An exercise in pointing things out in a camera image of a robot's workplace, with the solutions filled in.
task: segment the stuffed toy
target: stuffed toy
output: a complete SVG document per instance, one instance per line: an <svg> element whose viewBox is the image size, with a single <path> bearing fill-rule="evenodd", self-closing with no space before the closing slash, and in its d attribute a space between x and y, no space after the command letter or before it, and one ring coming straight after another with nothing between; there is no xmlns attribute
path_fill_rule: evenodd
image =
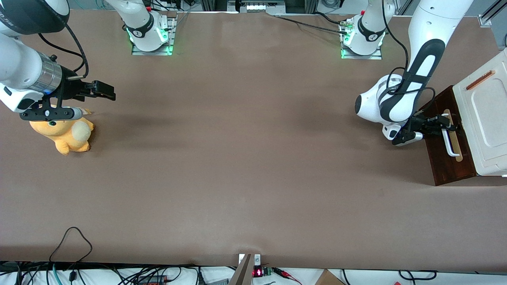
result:
<svg viewBox="0 0 507 285"><path fill-rule="evenodd" d="M87 109L82 111L84 115L90 114ZM85 118L73 121L30 121L30 126L39 134L53 140L56 150L63 155L68 155L70 151L90 150L88 139L94 126Z"/></svg>

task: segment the cabinet handle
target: cabinet handle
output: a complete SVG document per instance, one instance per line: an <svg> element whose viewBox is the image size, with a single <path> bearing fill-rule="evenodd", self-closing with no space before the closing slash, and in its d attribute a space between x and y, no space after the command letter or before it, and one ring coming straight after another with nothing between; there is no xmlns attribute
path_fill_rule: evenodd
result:
<svg viewBox="0 0 507 285"><path fill-rule="evenodd" d="M447 117L449 116L449 114L443 113L442 116ZM442 136L444 137L445 149L447 150L447 154L452 157L460 156L460 154L454 153L454 151L452 150L451 140L449 139L449 132L447 131L447 129L442 129Z"/></svg>

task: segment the brown table surface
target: brown table surface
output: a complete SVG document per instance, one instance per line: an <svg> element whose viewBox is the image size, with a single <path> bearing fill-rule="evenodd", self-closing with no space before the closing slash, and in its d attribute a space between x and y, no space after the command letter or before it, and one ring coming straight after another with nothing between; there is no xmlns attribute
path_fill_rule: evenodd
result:
<svg viewBox="0 0 507 285"><path fill-rule="evenodd" d="M391 22L407 45L409 20ZM91 151L68 157L0 106L0 260L47 260L78 226L94 262L234 265L249 251L272 266L507 269L506 188L430 186L423 142L394 147L354 114L357 95L404 62L390 37L383 60L343 60L333 33L263 13L191 14L174 54L149 57L130 55L115 12L72 11L69 23L88 79L118 100L68 101L97 126ZM47 38L76 50L66 31ZM430 85L497 52L466 18ZM84 252L74 232L55 259Z"/></svg>

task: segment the green led light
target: green led light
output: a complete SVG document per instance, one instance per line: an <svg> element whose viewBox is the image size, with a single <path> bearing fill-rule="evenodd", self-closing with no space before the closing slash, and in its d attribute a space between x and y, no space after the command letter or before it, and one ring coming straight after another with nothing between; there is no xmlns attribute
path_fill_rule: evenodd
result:
<svg viewBox="0 0 507 285"><path fill-rule="evenodd" d="M163 42L166 42L167 41L167 32L166 31L162 31L160 29L156 29L157 33L159 34L159 37L160 37L160 40L163 41Z"/></svg>
<svg viewBox="0 0 507 285"><path fill-rule="evenodd" d="M132 34L127 30L127 34L128 34L128 37L130 39L131 42L134 42L134 40L132 39Z"/></svg>

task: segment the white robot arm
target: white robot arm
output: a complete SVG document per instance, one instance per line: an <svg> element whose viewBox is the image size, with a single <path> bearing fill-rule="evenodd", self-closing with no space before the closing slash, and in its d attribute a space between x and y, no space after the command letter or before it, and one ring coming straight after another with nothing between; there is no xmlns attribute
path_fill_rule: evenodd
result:
<svg viewBox="0 0 507 285"><path fill-rule="evenodd" d="M142 0L106 0L125 22L131 41L138 49L150 52L160 48L167 36L167 16L148 12Z"/></svg>
<svg viewBox="0 0 507 285"><path fill-rule="evenodd" d="M387 139L397 138L393 144L403 145L422 139L421 132L400 131L414 115L421 89L426 87L472 1L421 0L409 26L411 56L403 76L386 75L357 98L356 114L381 123Z"/></svg>
<svg viewBox="0 0 507 285"><path fill-rule="evenodd" d="M24 45L22 34L58 32L69 17L66 0L0 1L0 100L23 120L77 120L79 108L63 108L62 100L104 97L115 100L114 87L82 82L77 74ZM56 107L50 98L57 98Z"/></svg>
<svg viewBox="0 0 507 285"><path fill-rule="evenodd" d="M394 15L394 0L385 2L384 11L385 22L382 17L382 1L369 0L364 14L352 18L353 29L343 44L359 55L374 53L385 36L385 23L389 23Z"/></svg>

